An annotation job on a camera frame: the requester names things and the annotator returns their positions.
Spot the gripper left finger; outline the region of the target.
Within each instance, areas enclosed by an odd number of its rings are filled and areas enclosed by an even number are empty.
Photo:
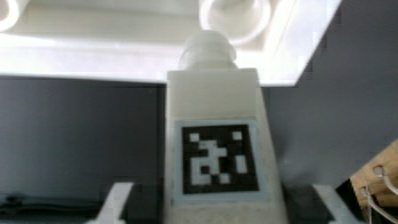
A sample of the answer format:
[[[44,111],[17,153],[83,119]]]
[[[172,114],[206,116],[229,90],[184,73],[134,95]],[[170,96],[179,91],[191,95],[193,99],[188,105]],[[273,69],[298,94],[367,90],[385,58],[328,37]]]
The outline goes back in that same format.
[[[85,224],[126,224],[120,215],[133,186],[133,182],[117,182],[111,185],[97,216]]]

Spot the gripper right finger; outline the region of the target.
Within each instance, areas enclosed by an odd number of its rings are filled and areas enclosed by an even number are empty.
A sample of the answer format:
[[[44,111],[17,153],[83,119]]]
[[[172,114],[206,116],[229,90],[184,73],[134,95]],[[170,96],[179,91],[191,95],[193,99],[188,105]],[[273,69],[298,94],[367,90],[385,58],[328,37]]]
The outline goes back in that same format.
[[[357,220],[333,188],[328,185],[319,184],[314,184],[312,188],[332,214],[332,220],[328,221],[328,224],[365,224]]]

